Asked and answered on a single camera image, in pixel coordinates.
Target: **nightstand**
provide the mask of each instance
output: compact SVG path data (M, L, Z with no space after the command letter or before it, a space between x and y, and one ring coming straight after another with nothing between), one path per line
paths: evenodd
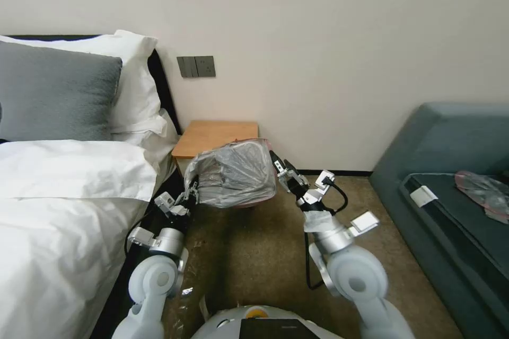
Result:
M235 140L258 138L256 122L223 122L194 120L184 132L172 152L182 174L196 155L224 146Z

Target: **cable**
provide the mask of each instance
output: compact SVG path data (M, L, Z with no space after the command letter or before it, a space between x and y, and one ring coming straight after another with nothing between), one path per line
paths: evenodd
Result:
M146 218L148 215L150 215L150 213L154 210L154 203L153 201L151 200L150 203L148 204L147 206L147 210L145 212L145 214L143 216L141 216L132 226L131 228L127 231L127 234L126 234L126 237L124 238L124 254L126 255L127 257L127 243L129 242L128 238L129 238L129 235L131 234L131 232L134 230L134 228L136 228L138 226L138 224L140 222L143 221L144 218Z
M341 194L341 196L343 196L343 199L345 199L345 201L343 202L343 205L341 207L339 207L335 211L331 212L331 215L334 216L337 212L341 212L343 209L345 209L348 206L348 196L346 195L345 191L343 191L340 187L338 187L329 177L326 177L325 179L323 179L323 183L333 187L336 191L338 191Z
M311 274L310 274L310 268L309 268L309 251L308 251L308 246L309 246L309 238L308 238L308 234L306 232L304 232L304 251L306 252L306 284L308 285L308 288L310 290L316 290L317 288L319 288L320 286L323 285L323 280L314 284L314 285L311 285Z

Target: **gray wall switch panel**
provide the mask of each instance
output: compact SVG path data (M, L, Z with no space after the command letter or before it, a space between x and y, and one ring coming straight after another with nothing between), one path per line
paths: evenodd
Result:
M198 77L198 69L194 57L177 57L182 78Z
M213 56L177 57L182 78L215 77Z
M216 68L214 67L213 56L196 56L196 68L198 69L198 77L215 77Z

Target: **plastic bag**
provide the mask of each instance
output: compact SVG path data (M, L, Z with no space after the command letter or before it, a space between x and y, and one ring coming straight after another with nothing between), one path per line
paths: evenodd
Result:
M172 306L169 307L169 304L166 305L166 313L164 315L169 316L166 320L166 332L165 337L169 337L172 339L182 339L185 336L184 322L189 320L189 310L191 303L191 295L193 292L193 288L186 288L181 291L180 296L172 301Z
M509 187L489 176L468 171L454 176L458 189L484 208L486 216L509 224Z
M196 175L198 202L217 208L247 206L276 194L275 172L265 139L242 140L199 154L186 169L186 189Z

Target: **white tape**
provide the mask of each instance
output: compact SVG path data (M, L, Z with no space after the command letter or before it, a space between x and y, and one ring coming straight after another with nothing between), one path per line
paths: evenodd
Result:
M425 206L430 201L438 200L438 197L425 185L417 188L410 194L410 197L419 208Z
M306 220L304 221L304 231L306 233L327 231L336 228L334 220L328 211L308 211L304 212Z

